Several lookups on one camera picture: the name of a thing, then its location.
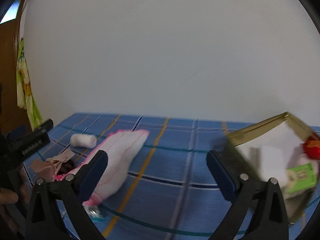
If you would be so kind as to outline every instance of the yellow stripe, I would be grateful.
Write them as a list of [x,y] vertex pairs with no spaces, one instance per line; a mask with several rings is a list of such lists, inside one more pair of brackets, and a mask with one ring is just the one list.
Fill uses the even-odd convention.
[[[119,118],[120,118],[120,115],[118,115],[118,116],[113,120],[113,122],[108,126],[108,128],[105,129],[105,130],[99,135],[99,137],[97,138],[97,141],[102,137],[102,135],[103,135],[106,131],[108,131],[108,130],[111,129],[111,127],[118,121]],[[81,156],[84,155],[88,150],[89,150],[89,149],[86,149],[83,153],[81,153],[81,154],[78,156],[78,158],[76,158],[75,162],[77,162],[77,161],[81,158]]]
[[[143,176],[143,173],[146,170],[146,168],[147,168],[147,166],[148,166],[148,164],[149,164],[149,162],[151,160],[151,157],[152,157],[153,153],[156,150],[156,146],[158,145],[159,139],[161,138],[161,136],[164,133],[165,128],[167,127],[168,121],[169,121],[169,118],[165,119],[164,124],[162,126],[162,129],[161,129],[159,135],[157,136],[157,138],[155,139],[155,141],[153,143],[153,148],[149,152],[148,157],[145,159],[145,161],[144,161],[144,163],[143,163],[143,165],[142,165],[142,167],[141,167],[141,169],[139,171],[138,176],[136,177],[136,179],[132,183],[131,187],[129,188],[129,190],[128,190],[127,194],[125,195],[125,197],[124,197],[124,199],[123,199],[123,201],[121,203],[121,206],[118,208],[117,212],[121,213],[123,211],[124,207],[126,206],[127,202],[129,201],[129,199],[130,199],[134,189],[136,188],[139,180]],[[115,226],[115,224],[117,223],[118,219],[119,219],[119,217],[117,217],[117,216],[114,216],[112,218],[112,220],[110,221],[108,227],[106,228],[106,230],[102,234],[104,237],[107,237],[111,233],[111,231],[112,231],[113,227]]]
[[228,131],[228,127],[227,127],[226,122],[222,122],[222,128],[223,128],[224,135],[227,135],[229,133],[229,131]]
[[303,212],[302,213],[302,229],[305,227],[306,225],[306,214]]

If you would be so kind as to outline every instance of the green label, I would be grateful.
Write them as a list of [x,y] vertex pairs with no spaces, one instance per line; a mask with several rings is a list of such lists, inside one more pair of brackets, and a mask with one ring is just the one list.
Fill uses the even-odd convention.
[[312,163],[287,169],[287,174],[289,178],[287,193],[289,194],[315,187],[317,184]]

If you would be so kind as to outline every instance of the red object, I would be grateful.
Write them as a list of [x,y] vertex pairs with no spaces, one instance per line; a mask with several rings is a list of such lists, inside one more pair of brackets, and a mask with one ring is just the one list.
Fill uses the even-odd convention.
[[303,150],[310,159],[320,160],[320,141],[307,140],[303,144]]

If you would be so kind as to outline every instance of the green towel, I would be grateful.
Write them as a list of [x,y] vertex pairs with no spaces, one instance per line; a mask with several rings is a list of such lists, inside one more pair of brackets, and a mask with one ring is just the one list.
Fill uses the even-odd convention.
[[33,98],[28,65],[24,57],[24,43],[21,38],[17,62],[17,97],[18,106],[26,109],[32,130],[43,123],[41,114]]

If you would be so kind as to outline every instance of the blue plaid bedsheet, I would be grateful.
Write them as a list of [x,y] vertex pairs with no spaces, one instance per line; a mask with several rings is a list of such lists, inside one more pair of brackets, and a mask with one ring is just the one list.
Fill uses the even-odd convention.
[[[146,129],[150,135],[132,161],[121,189],[100,206],[103,221],[96,227],[110,240],[206,240],[217,228],[228,209],[206,166],[209,150],[221,150],[230,131],[251,123],[213,122],[160,117],[76,113],[50,132],[50,144],[24,164],[29,184],[36,181],[30,165],[44,161],[70,147],[74,133],[94,134],[101,143],[110,132]],[[320,127],[313,127],[320,132]],[[74,161],[81,163],[90,150],[71,147]],[[289,229],[295,239],[319,202],[319,185],[304,215]],[[70,235],[78,238],[61,202],[58,203]],[[235,239],[240,239],[252,214],[247,216]]]

